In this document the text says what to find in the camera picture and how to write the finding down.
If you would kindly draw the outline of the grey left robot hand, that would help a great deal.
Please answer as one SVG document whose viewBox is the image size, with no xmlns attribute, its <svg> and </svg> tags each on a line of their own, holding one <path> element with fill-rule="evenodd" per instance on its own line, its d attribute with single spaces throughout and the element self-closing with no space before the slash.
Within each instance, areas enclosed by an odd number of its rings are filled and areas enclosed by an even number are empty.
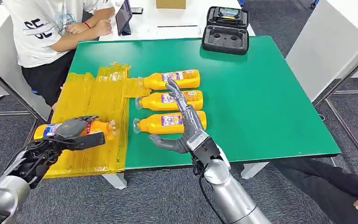
<svg viewBox="0 0 358 224">
<path fill-rule="evenodd" d="M 80 136 L 86 126 L 99 118 L 97 115 L 81 116 L 64 121 L 55 131 L 55 140 L 65 140 Z"/>
</svg>

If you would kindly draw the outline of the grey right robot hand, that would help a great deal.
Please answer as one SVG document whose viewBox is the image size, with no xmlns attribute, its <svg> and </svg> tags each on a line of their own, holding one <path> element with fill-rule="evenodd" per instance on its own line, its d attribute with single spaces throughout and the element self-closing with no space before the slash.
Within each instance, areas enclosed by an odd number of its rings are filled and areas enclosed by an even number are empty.
<svg viewBox="0 0 358 224">
<path fill-rule="evenodd" d="M 181 112 L 184 132 L 181 137 L 172 139 L 163 139 L 156 134 L 149 135 L 149 139 L 157 147 L 174 151 L 180 154 L 190 152 L 186 142 L 199 130 L 204 130 L 202 123 L 194 107 L 187 103 L 184 94 L 180 91 L 174 80 L 168 78 L 166 88 L 170 91 L 169 95 L 174 98 Z"/>
</svg>

